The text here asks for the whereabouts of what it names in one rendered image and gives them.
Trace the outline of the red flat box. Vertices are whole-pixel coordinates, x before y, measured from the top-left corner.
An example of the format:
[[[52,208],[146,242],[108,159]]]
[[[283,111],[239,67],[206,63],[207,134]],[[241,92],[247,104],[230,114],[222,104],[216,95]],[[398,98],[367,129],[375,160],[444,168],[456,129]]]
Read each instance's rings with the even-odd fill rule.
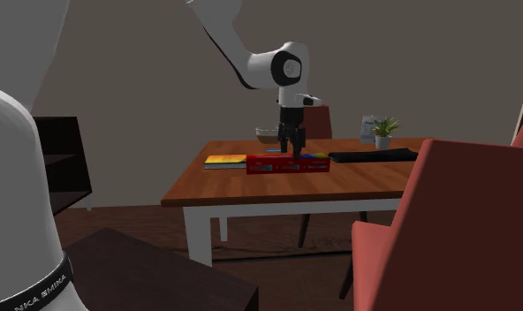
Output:
[[[294,158],[293,154],[246,156],[247,174],[329,172],[330,158]]]

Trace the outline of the wooden table with white legs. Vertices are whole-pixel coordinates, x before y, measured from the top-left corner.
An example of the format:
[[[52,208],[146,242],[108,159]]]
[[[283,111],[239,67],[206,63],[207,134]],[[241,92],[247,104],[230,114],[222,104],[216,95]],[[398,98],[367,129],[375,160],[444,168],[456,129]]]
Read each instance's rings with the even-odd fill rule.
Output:
[[[332,163],[324,173],[248,175],[204,167],[211,155],[265,150],[256,140],[210,141],[164,195],[163,207],[184,212],[191,260],[212,264],[213,218],[226,233],[230,217],[395,210],[413,169],[411,162]]]

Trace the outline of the green plant in white pot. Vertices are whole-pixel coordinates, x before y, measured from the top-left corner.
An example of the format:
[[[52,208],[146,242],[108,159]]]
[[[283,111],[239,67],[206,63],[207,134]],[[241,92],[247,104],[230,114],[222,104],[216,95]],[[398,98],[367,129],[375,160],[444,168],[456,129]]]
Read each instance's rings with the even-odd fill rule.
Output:
[[[395,118],[373,118],[375,127],[375,147],[379,150],[389,148],[391,142],[391,135],[400,127],[399,121]]]

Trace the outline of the white carton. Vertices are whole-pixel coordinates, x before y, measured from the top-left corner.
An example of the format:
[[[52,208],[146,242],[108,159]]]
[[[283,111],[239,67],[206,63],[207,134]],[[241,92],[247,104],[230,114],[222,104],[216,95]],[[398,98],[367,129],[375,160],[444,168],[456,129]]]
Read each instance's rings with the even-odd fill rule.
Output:
[[[374,115],[363,116],[361,120],[360,142],[362,144],[375,144],[375,121],[378,117]]]

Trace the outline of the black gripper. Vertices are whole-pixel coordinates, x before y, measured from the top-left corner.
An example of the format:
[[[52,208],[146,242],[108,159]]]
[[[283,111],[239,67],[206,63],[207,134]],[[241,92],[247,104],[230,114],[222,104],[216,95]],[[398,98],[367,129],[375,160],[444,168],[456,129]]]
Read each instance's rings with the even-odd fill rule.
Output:
[[[278,140],[280,142],[280,152],[286,153],[288,150],[287,134],[291,133],[291,144],[293,147],[293,157],[299,158],[301,150],[306,146],[306,130],[300,125],[304,120],[303,108],[280,108]]]

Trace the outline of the dark robot stand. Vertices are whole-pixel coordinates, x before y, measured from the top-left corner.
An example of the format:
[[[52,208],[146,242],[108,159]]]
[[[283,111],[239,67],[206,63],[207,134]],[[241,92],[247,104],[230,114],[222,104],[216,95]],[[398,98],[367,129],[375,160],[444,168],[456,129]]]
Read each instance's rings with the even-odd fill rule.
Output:
[[[260,311],[256,285],[119,231],[65,251],[90,311]]]

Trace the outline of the dark shelf unit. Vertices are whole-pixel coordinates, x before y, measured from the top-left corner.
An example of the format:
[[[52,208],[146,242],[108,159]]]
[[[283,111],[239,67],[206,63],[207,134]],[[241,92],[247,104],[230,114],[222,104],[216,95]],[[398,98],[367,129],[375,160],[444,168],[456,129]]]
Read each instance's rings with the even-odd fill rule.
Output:
[[[45,162],[52,214],[93,191],[76,117],[34,117]]]

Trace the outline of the yellow and orange book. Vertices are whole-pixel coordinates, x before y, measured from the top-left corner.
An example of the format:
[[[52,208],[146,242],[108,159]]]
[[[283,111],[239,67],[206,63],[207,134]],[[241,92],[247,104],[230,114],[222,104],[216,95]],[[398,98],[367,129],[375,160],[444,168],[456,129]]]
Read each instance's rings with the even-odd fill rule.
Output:
[[[204,162],[205,170],[245,169],[246,155],[209,155]]]

